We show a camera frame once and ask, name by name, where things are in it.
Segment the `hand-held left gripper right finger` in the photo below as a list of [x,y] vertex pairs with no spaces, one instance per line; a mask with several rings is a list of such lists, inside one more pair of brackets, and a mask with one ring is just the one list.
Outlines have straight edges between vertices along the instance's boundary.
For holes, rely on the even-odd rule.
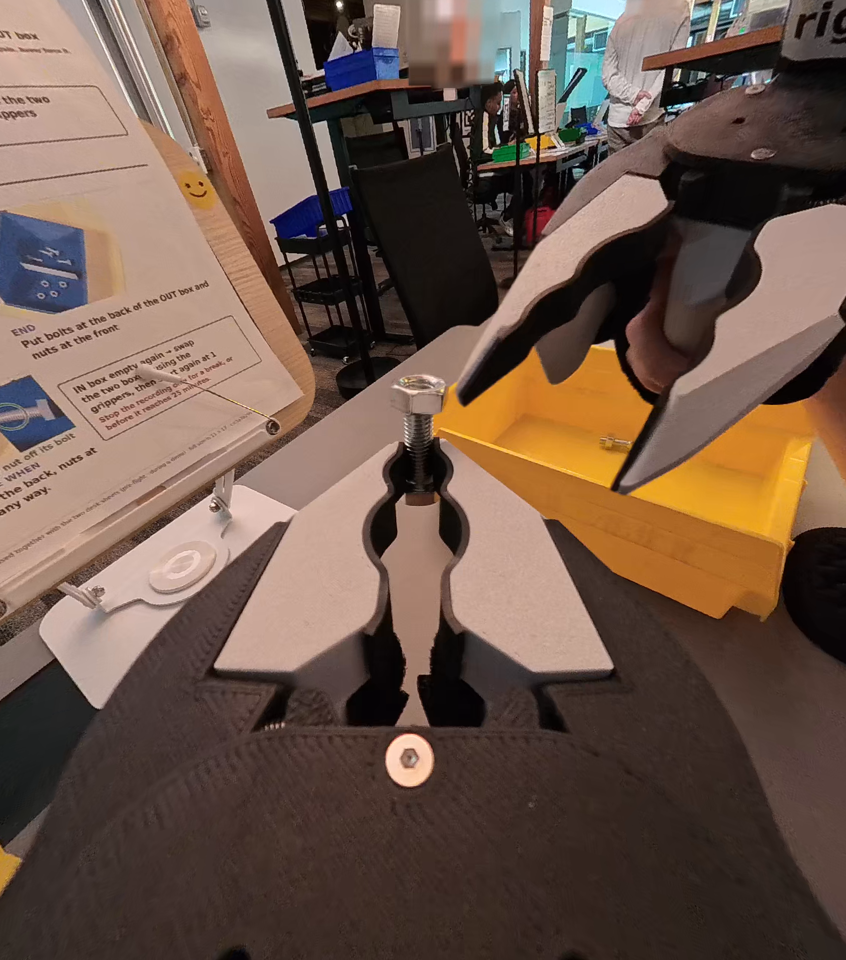
[[478,727],[512,690],[600,681],[614,665],[542,515],[445,440],[433,450],[440,579],[429,672],[433,727]]

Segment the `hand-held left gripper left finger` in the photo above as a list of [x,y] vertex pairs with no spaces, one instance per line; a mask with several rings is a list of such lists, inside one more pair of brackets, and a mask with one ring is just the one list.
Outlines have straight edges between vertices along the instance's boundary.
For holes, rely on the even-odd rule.
[[214,662],[224,677],[324,693],[343,719],[390,726],[405,658],[381,562],[395,537],[401,442],[298,510]]

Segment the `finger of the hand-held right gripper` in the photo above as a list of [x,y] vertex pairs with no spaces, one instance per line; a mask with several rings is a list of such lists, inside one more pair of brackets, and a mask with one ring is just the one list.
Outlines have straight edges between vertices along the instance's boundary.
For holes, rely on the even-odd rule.
[[581,366],[620,304],[622,280],[650,271],[671,202],[656,178],[627,173],[538,242],[456,382],[469,405],[537,353],[551,384]]
[[703,450],[844,329],[846,204],[774,218],[757,234],[754,290],[715,320],[712,345],[659,401],[612,490],[632,494]]

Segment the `steel hex bolt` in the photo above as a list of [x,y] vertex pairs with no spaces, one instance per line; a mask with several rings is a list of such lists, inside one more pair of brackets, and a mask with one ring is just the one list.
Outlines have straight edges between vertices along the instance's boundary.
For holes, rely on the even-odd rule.
[[429,506],[437,499],[432,478],[433,414],[404,414],[404,447],[407,463],[408,506]]

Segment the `steel hex nut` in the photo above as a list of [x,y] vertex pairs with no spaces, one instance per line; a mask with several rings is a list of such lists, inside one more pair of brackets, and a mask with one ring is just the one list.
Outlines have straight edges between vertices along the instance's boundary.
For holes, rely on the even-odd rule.
[[391,388],[391,402],[404,415],[433,417],[441,413],[447,390],[446,382],[431,374],[409,374],[399,378]]

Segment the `person's right hand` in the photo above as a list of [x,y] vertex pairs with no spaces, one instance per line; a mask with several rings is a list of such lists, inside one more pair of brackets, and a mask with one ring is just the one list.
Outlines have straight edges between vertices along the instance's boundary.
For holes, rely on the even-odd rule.
[[659,257],[646,305],[625,329],[626,361],[640,384],[656,394],[669,389],[696,360],[669,342],[664,330],[675,258],[672,252]]

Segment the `wooden top standing desk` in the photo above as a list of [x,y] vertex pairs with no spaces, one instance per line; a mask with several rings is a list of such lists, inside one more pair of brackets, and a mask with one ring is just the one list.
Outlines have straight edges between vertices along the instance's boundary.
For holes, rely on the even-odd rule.
[[736,76],[772,68],[779,56],[783,26],[773,26],[679,51],[648,55],[644,71],[686,69],[700,73]]
[[[341,173],[342,187],[349,189],[353,204],[352,211],[345,216],[349,220],[350,232],[356,250],[358,276],[361,281],[362,290],[367,296],[370,319],[375,322],[380,322],[383,327],[374,267],[366,247],[368,239],[365,235],[370,234],[369,240],[374,242],[377,247],[379,246],[360,211],[355,188],[352,185],[350,168],[353,166],[365,168],[394,163],[396,161],[369,164],[352,162],[350,151],[352,142],[344,137],[340,122],[343,118],[352,117],[358,113],[369,114],[374,121],[390,120],[393,122],[448,114],[450,108],[453,108],[453,112],[457,114],[457,108],[464,104],[461,100],[453,102],[414,102],[413,97],[416,95],[426,95],[433,98],[435,91],[433,89],[423,89],[412,86],[408,80],[398,78],[392,80],[376,80],[349,89],[329,92],[314,99],[307,100],[310,119],[316,122],[325,121],[328,123],[331,138],[333,139],[334,153],[339,160],[343,160],[345,169]],[[453,141],[449,141],[440,146],[451,146],[455,160],[456,151],[454,147],[455,145],[461,144],[462,141],[459,138],[455,138]],[[392,337],[388,335],[384,329],[381,342],[407,344],[410,341],[415,342],[412,333],[410,337]]]

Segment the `black office chair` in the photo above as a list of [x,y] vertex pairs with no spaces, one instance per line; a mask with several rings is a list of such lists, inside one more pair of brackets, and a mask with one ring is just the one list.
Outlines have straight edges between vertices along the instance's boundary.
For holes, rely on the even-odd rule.
[[484,324],[499,307],[499,287],[453,148],[353,166],[350,175],[417,348],[454,328]]

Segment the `black floor stand pole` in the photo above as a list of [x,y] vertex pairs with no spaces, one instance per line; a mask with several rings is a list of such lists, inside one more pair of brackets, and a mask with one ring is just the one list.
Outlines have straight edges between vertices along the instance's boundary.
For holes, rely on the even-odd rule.
[[309,116],[307,98],[300,79],[290,30],[285,18],[284,5],[281,1],[267,1],[265,5],[269,12],[275,41],[284,66],[296,123],[304,144],[313,186],[320,203],[327,236],[330,240],[333,262],[344,292],[350,326],[357,341],[357,360],[342,367],[336,377],[336,385],[340,394],[346,400],[349,400],[391,372],[395,366],[398,366],[398,362],[394,362],[389,357],[373,357],[370,353],[369,340],[361,321],[353,279],[348,269],[347,259],[336,225],[336,215],[333,211],[332,198],[321,153]]

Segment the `blue storage bin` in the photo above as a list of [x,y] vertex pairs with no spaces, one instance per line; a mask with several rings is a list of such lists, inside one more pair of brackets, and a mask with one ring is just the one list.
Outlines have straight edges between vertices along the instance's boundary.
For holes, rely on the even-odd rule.
[[375,81],[400,78],[400,51],[397,47],[372,47],[328,59],[325,82],[333,92],[348,90]]
[[[353,209],[349,189],[341,187],[330,191],[330,205],[335,218],[349,214]],[[305,198],[284,212],[273,218],[272,224],[277,236],[281,239],[291,239],[305,236],[315,238],[321,227],[325,225],[325,218],[317,195]]]

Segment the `instruction sheet on stand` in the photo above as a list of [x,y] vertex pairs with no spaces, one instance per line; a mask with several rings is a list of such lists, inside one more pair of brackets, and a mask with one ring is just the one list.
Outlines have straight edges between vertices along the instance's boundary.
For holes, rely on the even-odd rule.
[[293,330],[135,118],[0,115],[0,622],[259,448]]

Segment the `printed instruction sheet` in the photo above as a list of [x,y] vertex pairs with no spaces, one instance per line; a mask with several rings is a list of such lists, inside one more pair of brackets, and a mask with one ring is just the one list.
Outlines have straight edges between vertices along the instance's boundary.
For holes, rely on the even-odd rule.
[[0,2],[0,602],[302,397],[57,2]]

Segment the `yellow smiley sticker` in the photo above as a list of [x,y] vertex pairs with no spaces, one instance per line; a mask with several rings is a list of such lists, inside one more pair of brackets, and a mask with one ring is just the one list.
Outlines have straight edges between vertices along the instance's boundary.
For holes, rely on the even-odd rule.
[[212,210],[219,198],[209,176],[198,170],[184,170],[176,174],[176,183],[181,193],[194,210]]

